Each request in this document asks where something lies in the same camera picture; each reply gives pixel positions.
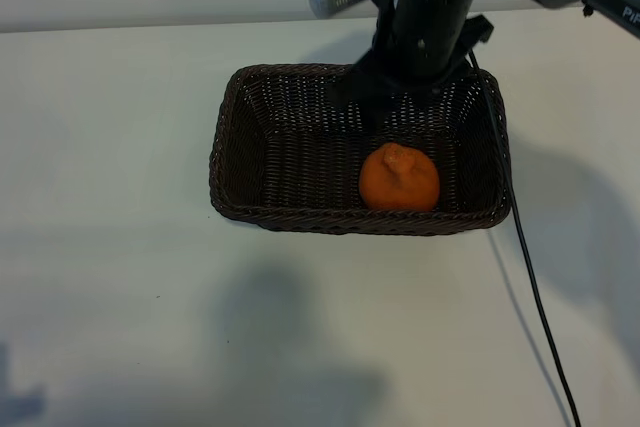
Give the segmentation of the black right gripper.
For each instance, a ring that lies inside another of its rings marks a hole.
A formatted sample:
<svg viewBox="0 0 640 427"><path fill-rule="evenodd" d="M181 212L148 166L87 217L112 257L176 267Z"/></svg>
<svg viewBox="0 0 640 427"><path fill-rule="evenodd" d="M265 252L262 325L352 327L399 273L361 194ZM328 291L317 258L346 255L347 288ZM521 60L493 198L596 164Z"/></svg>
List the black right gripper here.
<svg viewBox="0 0 640 427"><path fill-rule="evenodd" d="M358 101L364 130L378 132L395 110L394 91L428 88L464 69L465 57L489 41L493 24L484 16L470 17L471 0L397 0L390 27L373 48L374 60L362 57L328 88L339 109Z"/></svg>

